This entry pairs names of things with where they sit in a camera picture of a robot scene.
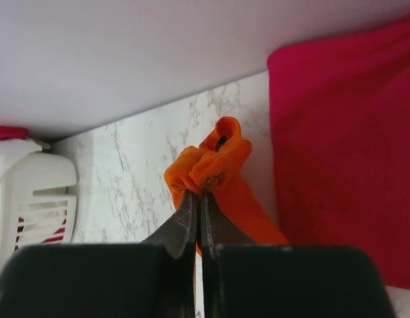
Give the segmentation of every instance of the white plastic basket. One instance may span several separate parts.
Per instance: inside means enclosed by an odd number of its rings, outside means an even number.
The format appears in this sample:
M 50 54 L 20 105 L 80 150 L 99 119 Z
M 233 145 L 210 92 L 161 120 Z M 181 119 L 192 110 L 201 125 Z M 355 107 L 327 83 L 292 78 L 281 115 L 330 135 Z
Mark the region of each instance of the white plastic basket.
M 66 188 L 76 182 L 74 165 L 54 154 L 29 154 L 6 172 L 0 184 L 0 273 L 22 246 L 70 242 L 76 196 Z

